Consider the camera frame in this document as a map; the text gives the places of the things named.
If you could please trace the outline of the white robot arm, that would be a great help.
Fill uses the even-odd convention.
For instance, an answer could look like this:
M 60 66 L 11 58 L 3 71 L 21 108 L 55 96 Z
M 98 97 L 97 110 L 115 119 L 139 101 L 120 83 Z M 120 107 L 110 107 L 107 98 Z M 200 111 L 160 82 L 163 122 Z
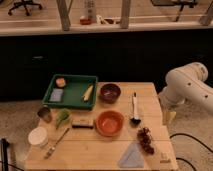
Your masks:
M 205 84 L 206 66 L 193 62 L 170 70 L 165 77 L 166 86 L 158 94 L 163 112 L 163 124 L 168 125 L 176 116 L 174 108 L 190 100 L 213 114 L 213 88 Z

